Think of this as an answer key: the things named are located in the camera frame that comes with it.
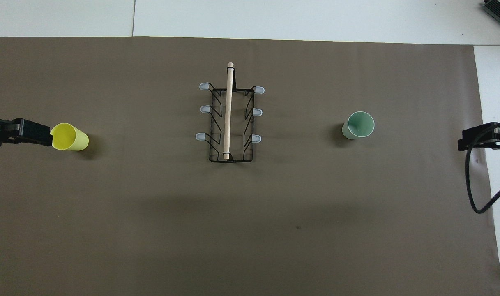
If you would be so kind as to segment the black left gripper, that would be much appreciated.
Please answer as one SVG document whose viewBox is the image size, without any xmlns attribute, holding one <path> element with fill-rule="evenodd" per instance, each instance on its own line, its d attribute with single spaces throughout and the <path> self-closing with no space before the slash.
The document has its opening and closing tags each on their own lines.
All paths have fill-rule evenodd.
<svg viewBox="0 0 500 296">
<path fill-rule="evenodd" d="M 18 144 L 18 142 L 52 146 L 51 128 L 22 118 L 13 120 L 0 119 L 0 147 L 2 143 Z"/>
</svg>

